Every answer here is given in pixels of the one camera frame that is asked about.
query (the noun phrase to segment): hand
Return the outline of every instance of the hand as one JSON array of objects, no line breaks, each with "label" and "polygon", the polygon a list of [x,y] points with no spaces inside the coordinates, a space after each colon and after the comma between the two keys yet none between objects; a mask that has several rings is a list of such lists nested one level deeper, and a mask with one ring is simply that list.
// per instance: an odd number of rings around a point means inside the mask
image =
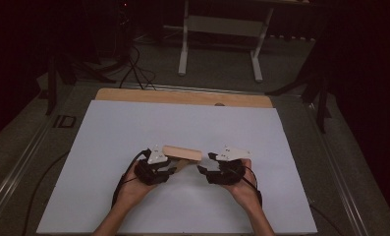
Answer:
[{"label": "hand", "polygon": [[[251,169],[251,160],[250,159],[241,159],[241,162],[244,166]],[[252,173],[246,169],[246,174],[244,177],[249,180],[255,186],[255,178]],[[241,180],[234,185],[222,185],[223,188],[227,189],[234,197],[235,201],[245,210],[249,207],[259,207],[259,200],[256,196],[255,189],[252,188],[245,180]]]},{"label": "hand", "polygon": [[127,207],[134,207],[139,204],[139,202],[145,197],[146,194],[148,194],[149,191],[156,187],[156,185],[145,185],[139,180],[137,175],[134,173],[134,169],[138,163],[138,161],[134,163],[127,177],[125,178],[126,183],[123,184],[121,190],[119,191],[115,206],[126,205]]}]

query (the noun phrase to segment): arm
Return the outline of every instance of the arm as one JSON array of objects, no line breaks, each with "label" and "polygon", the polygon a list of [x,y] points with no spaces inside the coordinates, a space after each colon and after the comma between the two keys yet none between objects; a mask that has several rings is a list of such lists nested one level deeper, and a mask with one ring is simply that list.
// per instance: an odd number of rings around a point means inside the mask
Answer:
[{"label": "arm", "polygon": [[149,191],[155,188],[155,185],[147,186],[137,178],[134,173],[134,168],[137,164],[138,162],[136,161],[133,167],[131,167],[129,174],[125,179],[125,181],[130,182],[122,186],[116,204],[114,204],[105,219],[103,219],[93,232],[93,236],[115,235],[128,212],[139,204]]},{"label": "arm", "polygon": [[[243,165],[251,169],[251,161],[249,159],[242,160]],[[251,183],[255,184],[255,180],[250,171],[246,171],[244,175]],[[271,228],[270,223],[265,216],[262,207],[259,205],[258,197],[256,196],[255,190],[248,185],[244,180],[241,180],[235,185],[224,185],[222,186],[232,194],[235,201],[244,209],[247,213],[252,230],[257,236],[273,236],[274,231]]]}]

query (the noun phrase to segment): forearm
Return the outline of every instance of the forearm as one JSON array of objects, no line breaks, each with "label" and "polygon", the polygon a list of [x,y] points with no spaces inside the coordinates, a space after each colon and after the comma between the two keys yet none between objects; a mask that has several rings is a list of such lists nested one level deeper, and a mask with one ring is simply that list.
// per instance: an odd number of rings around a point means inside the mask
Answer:
[{"label": "forearm", "polygon": [[260,205],[246,208],[255,236],[273,236],[274,231]]},{"label": "forearm", "polygon": [[131,206],[120,206],[118,204],[114,205],[114,207],[112,207],[112,209],[106,215],[105,219],[103,219],[102,223],[100,223],[92,235],[115,235],[131,208]]}]

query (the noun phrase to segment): desk leg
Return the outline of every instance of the desk leg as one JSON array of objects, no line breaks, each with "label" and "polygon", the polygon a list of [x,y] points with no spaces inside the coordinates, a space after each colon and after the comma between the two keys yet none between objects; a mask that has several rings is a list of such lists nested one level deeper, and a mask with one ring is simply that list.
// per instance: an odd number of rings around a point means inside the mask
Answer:
[{"label": "desk leg", "polygon": [[179,76],[186,74],[188,64],[188,17],[189,17],[189,0],[185,1],[185,18],[183,19],[183,46],[180,54]]},{"label": "desk leg", "polygon": [[261,74],[261,68],[259,67],[258,55],[259,55],[259,51],[261,50],[262,43],[265,40],[265,35],[267,33],[268,26],[270,24],[270,20],[273,12],[274,12],[274,8],[270,8],[268,10],[265,23],[262,24],[262,30],[261,33],[259,34],[258,45],[256,46],[255,50],[251,51],[253,75],[255,77],[255,81],[258,83],[262,82],[262,74]]}]

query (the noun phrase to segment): white board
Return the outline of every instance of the white board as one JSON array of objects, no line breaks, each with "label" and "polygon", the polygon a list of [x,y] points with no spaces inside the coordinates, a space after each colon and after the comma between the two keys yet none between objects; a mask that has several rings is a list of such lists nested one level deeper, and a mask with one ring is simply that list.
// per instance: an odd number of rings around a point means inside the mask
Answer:
[{"label": "white board", "polygon": [[[279,234],[316,232],[295,161],[274,108],[93,101],[40,221],[37,233],[89,233],[143,149],[169,145],[208,152],[251,152],[263,208]],[[209,185],[195,165],[172,175],[134,208],[120,233],[251,233],[230,194]]]}]

